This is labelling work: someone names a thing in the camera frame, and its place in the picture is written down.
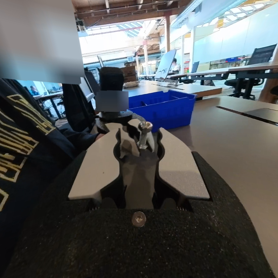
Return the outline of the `black chair back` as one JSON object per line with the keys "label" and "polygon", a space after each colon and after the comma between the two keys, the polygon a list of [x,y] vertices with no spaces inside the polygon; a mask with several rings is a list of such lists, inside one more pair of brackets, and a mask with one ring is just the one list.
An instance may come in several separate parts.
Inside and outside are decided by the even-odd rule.
{"label": "black chair back", "polygon": [[95,124],[95,110],[92,100],[100,91],[92,72],[85,70],[80,84],[62,84],[63,103],[66,118],[74,131],[91,132]]}

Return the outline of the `person's dark printed sweatshirt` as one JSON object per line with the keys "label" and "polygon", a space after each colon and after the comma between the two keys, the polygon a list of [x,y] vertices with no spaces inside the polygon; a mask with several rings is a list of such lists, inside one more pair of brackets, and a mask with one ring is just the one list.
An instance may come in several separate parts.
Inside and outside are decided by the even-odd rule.
{"label": "person's dark printed sweatshirt", "polygon": [[77,156],[71,143],[1,78],[1,277],[41,194]]}

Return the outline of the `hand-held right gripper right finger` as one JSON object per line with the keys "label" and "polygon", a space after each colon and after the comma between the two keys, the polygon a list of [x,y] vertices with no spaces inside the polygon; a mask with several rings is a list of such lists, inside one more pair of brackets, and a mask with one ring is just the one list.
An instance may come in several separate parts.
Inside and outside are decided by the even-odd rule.
{"label": "hand-held right gripper right finger", "polygon": [[187,199],[208,200],[209,192],[191,149],[164,128],[157,134],[156,178],[161,185]]}

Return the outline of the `tilted monitor on stand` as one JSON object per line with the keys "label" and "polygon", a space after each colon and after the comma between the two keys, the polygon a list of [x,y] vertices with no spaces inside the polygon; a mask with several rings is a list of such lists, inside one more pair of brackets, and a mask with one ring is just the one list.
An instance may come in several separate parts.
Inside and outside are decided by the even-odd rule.
{"label": "tilted monitor on stand", "polygon": [[154,76],[155,81],[164,81],[167,78],[175,55],[176,49],[173,49],[166,52],[162,56],[156,74]]}

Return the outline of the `wooden support post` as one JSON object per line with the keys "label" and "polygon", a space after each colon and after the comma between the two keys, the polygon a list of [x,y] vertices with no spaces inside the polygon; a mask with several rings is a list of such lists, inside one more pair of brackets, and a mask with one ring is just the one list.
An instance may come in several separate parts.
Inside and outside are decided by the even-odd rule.
{"label": "wooden support post", "polygon": [[170,15],[164,17],[165,53],[170,51]]}

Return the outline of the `silver threaded bolt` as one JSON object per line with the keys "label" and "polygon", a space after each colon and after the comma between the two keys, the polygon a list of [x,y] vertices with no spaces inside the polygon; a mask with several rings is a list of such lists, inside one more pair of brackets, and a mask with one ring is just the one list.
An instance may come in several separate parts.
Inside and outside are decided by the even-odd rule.
{"label": "silver threaded bolt", "polygon": [[139,141],[137,143],[137,146],[140,150],[147,149],[147,136],[152,131],[153,125],[149,121],[141,121],[138,124],[138,129],[140,131],[140,137]]}

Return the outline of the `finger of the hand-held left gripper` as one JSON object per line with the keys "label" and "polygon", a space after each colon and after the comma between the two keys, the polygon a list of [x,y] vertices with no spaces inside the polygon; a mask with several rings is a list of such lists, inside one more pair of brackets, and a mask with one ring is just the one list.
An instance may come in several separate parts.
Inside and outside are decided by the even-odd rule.
{"label": "finger of the hand-held left gripper", "polygon": [[[139,123],[140,123],[140,121],[138,119],[132,119],[128,122],[128,133],[131,134],[132,136],[136,136],[138,141],[139,141],[139,137],[140,137],[140,131],[138,129]],[[147,136],[147,148],[150,151],[155,150],[155,141],[154,141],[152,132],[150,132]]]}
{"label": "finger of the hand-held left gripper", "polygon": [[109,131],[114,129],[120,129],[121,143],[120,143],[120,158],[124,158],[128,154],[135,157],[140,156],[139,149],[133,138],[131,138],[127,132],[127,128],[120,123],[106,123],[106,128]]}

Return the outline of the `person's left forearm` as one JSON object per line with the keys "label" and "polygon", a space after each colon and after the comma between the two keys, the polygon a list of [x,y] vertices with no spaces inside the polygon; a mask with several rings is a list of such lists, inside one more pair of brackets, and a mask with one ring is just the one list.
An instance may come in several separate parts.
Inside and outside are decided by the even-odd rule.
{"label": "person's left forearm", "polygon": [[102,138],[105,134],[88,132],[77,132],[70,128],[58,129],[58,131],[71,143],[75,153],[80,154],[86,151],[93,143]]}

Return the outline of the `blue plastic bin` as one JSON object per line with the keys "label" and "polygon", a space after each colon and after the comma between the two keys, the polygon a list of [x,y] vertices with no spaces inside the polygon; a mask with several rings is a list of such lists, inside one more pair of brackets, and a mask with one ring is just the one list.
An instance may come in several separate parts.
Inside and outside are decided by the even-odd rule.
{"label": "blue plastic bin", "polygon": [[152,132],[188,126],[196,95],[168,90],[129,97],[129,110],[153,124]]}

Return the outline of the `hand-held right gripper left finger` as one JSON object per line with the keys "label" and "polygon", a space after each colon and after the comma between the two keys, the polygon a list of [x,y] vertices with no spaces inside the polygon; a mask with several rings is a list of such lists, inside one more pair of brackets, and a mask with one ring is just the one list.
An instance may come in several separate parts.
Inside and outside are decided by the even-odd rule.
{"label": "hand-held right gripper left finger", "polygon": [[120,129],[114,129],[86,151],[68,195],[69,200],[111,198],[121,202],[125,185],[120,164]]}

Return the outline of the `brown cardboard box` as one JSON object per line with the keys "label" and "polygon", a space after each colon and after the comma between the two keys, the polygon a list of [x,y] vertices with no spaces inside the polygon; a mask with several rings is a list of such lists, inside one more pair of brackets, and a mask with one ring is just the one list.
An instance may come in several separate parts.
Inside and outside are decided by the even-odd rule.
{"label": "brown cardboard box", "polygon": [[135,66],[126,66],[120,69],[123,72],[124,83],[137,81],[137,72]]}

